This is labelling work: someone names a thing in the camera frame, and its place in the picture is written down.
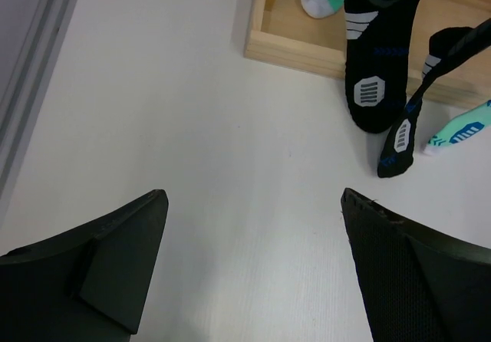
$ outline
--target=white surface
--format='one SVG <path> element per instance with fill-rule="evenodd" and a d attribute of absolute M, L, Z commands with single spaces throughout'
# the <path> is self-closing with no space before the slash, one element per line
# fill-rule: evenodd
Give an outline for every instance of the white surface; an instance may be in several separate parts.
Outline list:
<path fill-rule="evenodd" d="M 487 130 L 378 179 L 342 83 L 242 57 L 250 0 L 79 0 L 0 252 L 154 188 L 170 212 L 135 341 L 371 340 L 341 220 L 350 186 L 491 246 Z M 425 103 L 418 143 L 460 111 Z"/>

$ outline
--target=white sock toe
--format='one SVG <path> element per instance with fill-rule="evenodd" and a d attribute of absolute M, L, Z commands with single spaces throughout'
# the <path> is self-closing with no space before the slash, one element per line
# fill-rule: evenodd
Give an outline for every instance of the white sock toe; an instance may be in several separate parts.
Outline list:
<path fill-rule="evenodd" d="M 334 14 L 334 9 L 328 0 L 300 0 L 302 7 L 313 18 L 325 18 Z"/>
<path fill-rule="evenodd" d="M 423 154 L 426 154 L 427 156 L 437 156 L 442 150 L 443 148 L 440 146 L 425 145 Z"/>

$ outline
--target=wooden box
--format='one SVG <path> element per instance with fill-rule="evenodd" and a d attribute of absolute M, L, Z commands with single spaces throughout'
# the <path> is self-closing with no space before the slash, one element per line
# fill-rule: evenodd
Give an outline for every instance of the wooden box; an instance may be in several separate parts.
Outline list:
<path fill-rule="evenodd" d="M 421 82 L 428 40 L 451 26 L 476 26 L 491 17 L 491 0 L 421 0 L 410 45 L 410 96 Z M 260 61 L 344 77 L 344 12 L 310 18 L 300 0 L 254 0 L 245 56 Z M 491 99 L 491 48 L 478 54 L 425 93 L 425 98 L 471 108 Z"/>

